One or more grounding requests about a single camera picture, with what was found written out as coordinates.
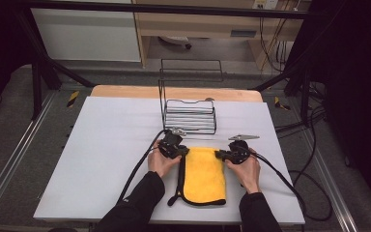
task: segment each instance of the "yellow cloth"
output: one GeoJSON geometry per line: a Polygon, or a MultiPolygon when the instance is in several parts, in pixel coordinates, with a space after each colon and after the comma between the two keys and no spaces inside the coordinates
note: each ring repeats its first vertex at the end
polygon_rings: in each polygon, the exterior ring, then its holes
{"type": "Polygon", "coordinates": [[[185,156],[184,197],[194,203],[224,200],[223,162],[215,157],[215,148],[191,147],[185,156]]]}

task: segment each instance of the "metal rail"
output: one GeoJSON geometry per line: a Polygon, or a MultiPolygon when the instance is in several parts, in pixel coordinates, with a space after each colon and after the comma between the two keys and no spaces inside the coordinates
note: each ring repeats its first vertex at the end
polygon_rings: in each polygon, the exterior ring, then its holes
{"type": "Polygon", "coordinates": [[[3,168],[0,174],[0,198],[3,195],[6,187],[8,186],[11,178],[13,177],[14,172],[19,166],[20,162],[22,161],[23,155],[26,153],[29,145],[31,144],[33,138],[35,137],[36,132],[41,126],[42,121],[44,117],[46,116],[46,113],[49,110],[56,94],[57,92],[53,91],[45,98],[43,102],[43,110],[41,111],[41,114],[39,114],[36,120],[32,121],[29,124],[28,129],[23,134],[22,138],[20,139],[19,143],[14,149],[11,157],[9,158],[7,164],[3,168]]]}

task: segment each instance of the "wire rack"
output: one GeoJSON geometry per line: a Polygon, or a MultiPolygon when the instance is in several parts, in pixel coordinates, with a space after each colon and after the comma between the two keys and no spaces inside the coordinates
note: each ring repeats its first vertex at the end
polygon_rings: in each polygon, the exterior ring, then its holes
{"type": "Polygon", "coordinates": [[[170,81],[222,82],[218,60],[161,60],[158,89],[162,124],[165,129],[182,129],[186,133],[215,134],[216,118],[211,100],[186,101],[168,99],[165,86],[170,81]],[[195,63],[204,69],[195,69],[195,63]]]}

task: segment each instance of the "silver metal part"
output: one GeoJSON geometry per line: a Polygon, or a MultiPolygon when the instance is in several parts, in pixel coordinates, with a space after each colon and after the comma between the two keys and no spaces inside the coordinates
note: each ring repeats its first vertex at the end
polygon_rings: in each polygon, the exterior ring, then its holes
{"type": "Polygon", "coordinates": [[[186,133],[181,129],[172,128],[171,132],[175,135],[186,136],[186,133]]]}
{"type": "Polygon", "coordinates": [[[257,139],[260,138],[258,135],[246,135],[246,134],[238,134],[228,138],[228,140],[247,140],[247,139],[257,139]]]}
{"type": "Polygon", "coordinates": [[[186,133],[215,134],[215,109],[212,101],[165,101],[164,128],[186,133]]]}

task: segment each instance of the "electrical outlet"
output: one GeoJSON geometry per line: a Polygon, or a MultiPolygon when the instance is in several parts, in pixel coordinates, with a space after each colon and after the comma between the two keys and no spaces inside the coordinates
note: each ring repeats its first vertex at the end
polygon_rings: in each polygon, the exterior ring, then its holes
{"type": "Polygon", "coordinates": [[[252,9],[265,9],[265,5],[267,5],[267,0],[255,0],[252,9]]]}
{"type": "Polygon", "coordinates": [[[275,10],[276,4],[278,4],[278,0],[267,0],[264,9],[266,10],[275,10]]]}

